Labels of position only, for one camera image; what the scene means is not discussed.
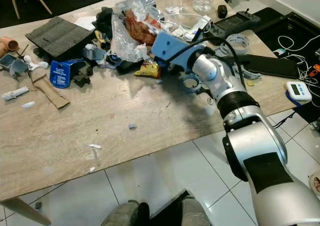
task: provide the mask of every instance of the black plastic part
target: black plastic part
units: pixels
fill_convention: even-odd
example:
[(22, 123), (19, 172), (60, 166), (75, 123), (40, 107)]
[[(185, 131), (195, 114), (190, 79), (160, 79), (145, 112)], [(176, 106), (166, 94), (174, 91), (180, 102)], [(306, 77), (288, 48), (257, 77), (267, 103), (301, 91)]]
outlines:
[(225, 150), (226, 158), (228, 159), (232, 173), (240, 180), (248, 182), (248, 178), (243, 171), (236, 153), (232, 148), (228, 135), (222, 139), (223, 147)]
[(224, 19), (228, 14), (227, 6), (225, 6), (224, 4), (219, 5), (217, 12), (219, 19)]
[(195, 62), (197, 61), (197, 59), (203, 54), (203, 50), (196, 50), (194, 51), (187, 62), (187, 66), (190, 70), (192, 70), (192, 68), (194, 67)]
[(231, 111), (251, 105), (260, 107), (259, 103), (256, 102), (247, 92), (235, 91), (223, 96), (218, 102), (217, 107), (220, 111), (221, 117), (224, 119)]
[(248, 117), (248, 118), (244, 118), (239, 122), (233, 123), (232, 126), (228, 125), (228, 124), (224, 124), (224, 130), (229, 133), (231, 131), (231, 129), (237, 130), (240, 128), (243, 128), (245, 126), (248, 125), (252, 125), (253, 122), (259, 122), (261, 121), (259, 117), (257, 116), (252, 116), (252, 117)]
[(276, 152), (254, 156), (243, 162), (257, 194), (268, 187), (293, 182)]

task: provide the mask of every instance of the white plastic piece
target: white plastic piece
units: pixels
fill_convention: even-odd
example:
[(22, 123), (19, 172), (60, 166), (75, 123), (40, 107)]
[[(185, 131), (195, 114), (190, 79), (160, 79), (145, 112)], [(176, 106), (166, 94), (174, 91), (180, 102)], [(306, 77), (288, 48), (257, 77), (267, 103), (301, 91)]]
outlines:
[(9, 101), (9, 100), (15, 99), (17, 96), (22, 95), (28, 91), (29, 91), (29, 88), (27, 86), (24, 86), (24, 87), (21, 87), (21, 88), (14, 90), (14, 91), (9, 91), (9, 92), (2, 94), (1, 98), (3, 98), (4, 101)]
[(88, 144), (88, 146), (89, 146), (89, 147), (92, 147), (92, 148), (96, 148), (96, 149), (98, 149), (98, 150), (100, 150), (100, 149), (101, 149), (101, 146), (100, 146), (100, 145), (93, 144), (93, 143)]
[(25, 55), (23, 57), (23, 60), (28, 64), (29, 71), (34, 71), (37, 68), (44, 68), (45, 70), (49, 67), (49, 64), (47, 62), (40, 62), (38, 64), (35, 64), (32, 62), (32, 59), (29, 55)]
[(35, 105), (35, 101), (27, 102), (27, 103), (21, 105), (21, 107), (24, 109), (28, 109), (28, 108), (31, 108), (33, 105)]
[(286, 83), (286, 88), (293, 100), (308, 101), (312, 99), (312, 95), (304, 82), (289, 81)]

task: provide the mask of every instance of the black cable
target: black cable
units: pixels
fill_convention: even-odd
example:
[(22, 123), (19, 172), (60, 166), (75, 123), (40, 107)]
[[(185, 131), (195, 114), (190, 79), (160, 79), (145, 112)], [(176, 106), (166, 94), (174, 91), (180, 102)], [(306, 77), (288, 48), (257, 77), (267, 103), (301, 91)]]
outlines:
[(180, 51), (178, 51), (177, 53), (175, 53), (173, 56), (171, 56), (168, 60), (166, 60), (165, 62), (167, 64), (169, 64), (172, 60), (174, 60), (176, 57), (178, 57), (179, 55), (183, 54), (185, 51), (187, 51), (188, 49), (192, 48), (193, 46), (197, 45), (197, 44), (200, 44), (204, 41), (208, 41), (208, 40), (211, 40), (211, 41), (215, 41), (217, 42), (218, 44), (225, 44), (228, 46), (228, 48), (230, 49), (233, 57), (234, 57), (234, 61), (238, 67), (238, 71), (239, 71), (239, 75), (240, 75), (240, 81), (243, 85), (244, 88), (246, 88), (246, 84), (245, 84), (245, 80), (244, 80), (244, 75), (242, 73), (242, 69), (241, 69), (241, 64), (240, 64), (240, 61), (239, 61), (239, 58), (234, 50), (234, 48), (230, 45), (230, 43), (228, 43), (226, 40), (224, 40), (223, 38), (221, 37), (215, 37), (215, 36), (212, 36), (212, 37), (207, 37), (207, 38), (203, 38), (203, 39), (200, 39), (198, 41), (195, 41), (193, 43), (190, 43), (188, 46), (184, 47), (183, 49), (181, 49)]
[(294, 111), (292, 114), (290, 114), (289, 116), (285, 117), (284, 119), (282, 119), (280, 122), (278, 122), (276, 125), (272, 126), (274, 127), (275, 129), (279, 128), (281, 125), (283, 125), (287, 119), (291, 118), (294, 116), (294, 114), (296, 113), (296, 111)]

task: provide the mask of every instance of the tape roll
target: tape roll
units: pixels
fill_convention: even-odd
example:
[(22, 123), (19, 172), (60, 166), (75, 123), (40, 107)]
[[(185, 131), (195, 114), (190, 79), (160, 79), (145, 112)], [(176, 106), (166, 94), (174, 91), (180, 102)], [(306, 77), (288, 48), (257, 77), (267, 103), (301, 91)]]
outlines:
[[(226, 41), (233, 47), (237, 55), (246, 55), (249, 51), (250, 41), (243, 34), (231, 34), (226, 38)], [(220, 47), (215, 51), (215, 54), (219, 57), (226, 57), (228, 55), (232, 56), (229, 47), (225, 43), (220, 45)]]

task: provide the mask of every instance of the black mat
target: black mat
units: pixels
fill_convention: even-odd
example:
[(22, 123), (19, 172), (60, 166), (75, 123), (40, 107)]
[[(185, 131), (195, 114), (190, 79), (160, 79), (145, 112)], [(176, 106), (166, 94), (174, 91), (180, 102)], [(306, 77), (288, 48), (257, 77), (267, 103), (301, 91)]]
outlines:
[(39, 0), (16, 0), (20, 13), (17, 19), (11, 0), (0, 0), (0, 28), (43, 20), (100, 2), (102, 0), (43, 0), (52, 11), (50, 15)]

